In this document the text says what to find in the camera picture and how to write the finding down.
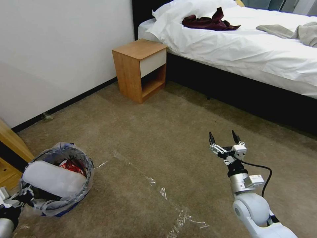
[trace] nightstand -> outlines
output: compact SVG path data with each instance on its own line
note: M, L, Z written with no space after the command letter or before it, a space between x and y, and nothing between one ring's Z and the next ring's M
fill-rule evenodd
M140 39L112 50L120 92L143 103L165 86L166 45Z

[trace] black baseboard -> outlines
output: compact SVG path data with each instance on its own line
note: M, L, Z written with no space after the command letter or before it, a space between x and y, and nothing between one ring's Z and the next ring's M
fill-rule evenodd
M108 86L108 85L110 85L110 84L112 84L112 83L114 83L116 81L117 81L117 77L115 77L113 79L110 79L107 82L104 82L104 83L98 85L97 87L94 87L93 89L90 89L87 92L84 92L84 93L82 93L82 94L80 94L80 95L78 95L78 96L76 96L76 97L74 97L74 98L72 98L72 99L70 99L70 100L68 100L66 102L63 102L62 104L60 104L60 105L58 105L56 107L53 107L52 109L50 109L50 110L48 110L46 112L43 112L43 113L46 113L47 115L53 114L53 113L65 108L65 107L67 107L67 106L69 106L69 105L71 105L71 104L73 104L75 102L80 101L81 99L83 99L83 98L85 98L85 97L87 97L87 96L99 91L100 89L102 89L102 88L104 88L104 87L106 87L106 86ZM43 117L43 113L31 118L30 120L27 120L26 122L23 122L23 123L15 126L15 127L13 127L12 130L15 133L17 133L17 132L20 132L20 131L24 130L25 128L28 128L29 126L33 125L34 123L40 121L42 119L42 117Z

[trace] white bed sheet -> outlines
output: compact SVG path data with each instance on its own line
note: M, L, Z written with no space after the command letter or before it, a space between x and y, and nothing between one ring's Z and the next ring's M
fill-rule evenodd
M183 15L190 15L190 10ZM260 24L278 23L295 30L297 25L317 21L317 18L238 6L224 9L224 15L224 19L232 25L242 25L240 33L189 29L183 27L179 21L168 24L165 19L164 27L167 29L158 34L154 27L157 21L151 19L140 24L138 38L162 42L175 55L317 99L317 48L304 46L298 40L280 39L255 29ZM255 15L261 17L254 21ZM276 22L276 18L281 19L280 15L286 15L284 21Z

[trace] white wall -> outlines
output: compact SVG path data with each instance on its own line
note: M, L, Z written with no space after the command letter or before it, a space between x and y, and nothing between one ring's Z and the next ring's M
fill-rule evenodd
M131 0L0 1L0 117L14 127L116 76Z

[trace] black cable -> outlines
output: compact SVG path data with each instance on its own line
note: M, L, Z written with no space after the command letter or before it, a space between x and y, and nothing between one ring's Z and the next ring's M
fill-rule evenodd
M261 194L261 196L264 197L265 188L266 188L268 182L270 181L270 179L271 179L271 177L272 177L272 170L271 170L269 167L266 167L266 166L263 166L263 165L256 165L256 164L251 164L251 163L248 163L248 162L244 162L244 161L242 161L242 160L236 158L235 156L234 156L234 158L235 158L236 160L239 160L241 163L244 163L244 164L247 164L247 165L251 165L251 166L254 166L254 167L259 167L259 168L267 169L267 170L270 171L270 174L269 174L269 176L268 176L268 178L267 178L267 180L266 180L266 182L265 182L265 184L264 184L264 186L263 186L263 189L262 189L262 194Z

